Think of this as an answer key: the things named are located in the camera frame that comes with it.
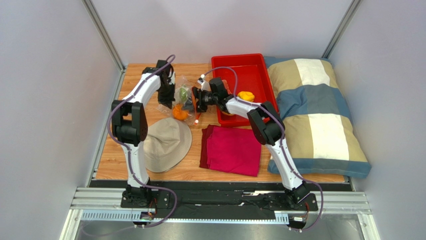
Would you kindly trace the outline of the yellow fake pepper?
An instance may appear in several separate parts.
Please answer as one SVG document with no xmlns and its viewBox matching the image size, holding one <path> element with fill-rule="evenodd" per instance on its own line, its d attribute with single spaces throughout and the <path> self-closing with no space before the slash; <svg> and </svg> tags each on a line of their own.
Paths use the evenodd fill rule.
<svg viewBox="0 0 426 240">
<path fill-rule="evenodd" d="M 250 91 L 240 91 L 237 96 L 247 102 L 254 102 L 255 95 Z"/>
</svg>

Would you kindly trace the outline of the clear zip top bag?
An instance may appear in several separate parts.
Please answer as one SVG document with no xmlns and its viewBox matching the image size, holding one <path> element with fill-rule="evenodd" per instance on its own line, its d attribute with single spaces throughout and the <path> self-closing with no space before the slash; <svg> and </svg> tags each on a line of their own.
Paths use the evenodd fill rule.
<svg viewBox="0 0 426 240">
<path fill-rule="evenodd" d="M 193 98 L 194 84 L 182 75 L 175 81 L 174 101 L 171 108 L 159 104 L 156 108 L 160 113 L 175 120 L 184 122 L 189 126 L 195 126 L 199 123 L 199 114 L 195 110 Z"/>
</svg>

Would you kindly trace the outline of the orange fake fruit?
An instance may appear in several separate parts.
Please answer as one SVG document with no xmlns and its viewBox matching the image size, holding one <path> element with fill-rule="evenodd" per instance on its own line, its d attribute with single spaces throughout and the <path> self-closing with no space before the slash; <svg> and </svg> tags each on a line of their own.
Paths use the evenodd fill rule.
<svg viewBox="0 0 426 240">
<path fill-rule="evenodd" d="M 180 103 L 176 104 L 172 108 L 172 116 L 179 121 L 185 121 L 189 117 L 189 112 L 187 110 L 182 109 L 182 105 Z"/>
</svg>

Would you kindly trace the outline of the white fake cauliflower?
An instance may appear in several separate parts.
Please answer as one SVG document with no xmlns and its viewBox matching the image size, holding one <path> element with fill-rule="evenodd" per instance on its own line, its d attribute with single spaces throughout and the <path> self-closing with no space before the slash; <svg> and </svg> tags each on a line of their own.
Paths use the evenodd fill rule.
<svg viewBox="0 0 426 240">
<path fill-rule="evenodd" d="M 186 85 L 181 85 L 176 89 L 176 101 L 180 104 L 185 104 L 189 97 L 188 97 L 188 91 L 189 88 Z"/>
</svg>

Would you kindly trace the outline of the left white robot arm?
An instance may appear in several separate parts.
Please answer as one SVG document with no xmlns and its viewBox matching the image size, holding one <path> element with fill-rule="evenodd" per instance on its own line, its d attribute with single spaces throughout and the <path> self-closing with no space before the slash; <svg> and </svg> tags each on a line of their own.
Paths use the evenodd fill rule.
<svg viewBox="0 0 426 240">
<path fill-rule="evenodd" d="M 154 187 L 151 186 L 144 153 L 149 128 L 145 106 L 154 93 L 158 93 L 161 105 L 173 106 L 175 71 L 170 57 L 158 60 L 155 67 L 145 68 L 134 89 L 124 99 L 114 100 L 111 104 L 108 133 L 121 145 L 128 168 L 127 185 L 121 200 L 123 208 L 148 208 L 154 203 Z"/>
</svg>

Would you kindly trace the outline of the dark yellow fake fruit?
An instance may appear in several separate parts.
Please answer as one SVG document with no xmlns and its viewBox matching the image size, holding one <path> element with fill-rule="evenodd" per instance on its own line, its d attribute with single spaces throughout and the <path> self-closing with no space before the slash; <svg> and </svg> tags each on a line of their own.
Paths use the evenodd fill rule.
<svg viewBox="0 0 426 240">
<path fill-rule="evenodd" d="M 234 114 L 227 113 L 227 112 L 224 112 L 224 111 L 222 111 L 221 113 L 222 113 L 223 115 L 225 115 L 225 116 L 234 116 Z"/>
</svg>

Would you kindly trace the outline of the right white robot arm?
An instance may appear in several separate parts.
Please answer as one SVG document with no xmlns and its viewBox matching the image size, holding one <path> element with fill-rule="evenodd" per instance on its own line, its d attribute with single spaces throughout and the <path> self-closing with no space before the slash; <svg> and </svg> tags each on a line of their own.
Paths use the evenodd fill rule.
<svg viewBox="0 0 426 240">
<path fill-rule="evenodd" d="M 291 209 L 306 206 L 310 190 L 296 168 L 285 139 L 285 125 L 272 103 L 251 102 L 230 94 L 219 77 L 210 81 L 200 77 L 198 83 L 200 87 L 191 89 L 192 103 L 197 112 L 203 113 L 208 106 L 216 106 L 228 114 L 246 118 L 256 140 L 267 147 L 286 189 L 274 199 L 275 202 Z"/>
</svg>

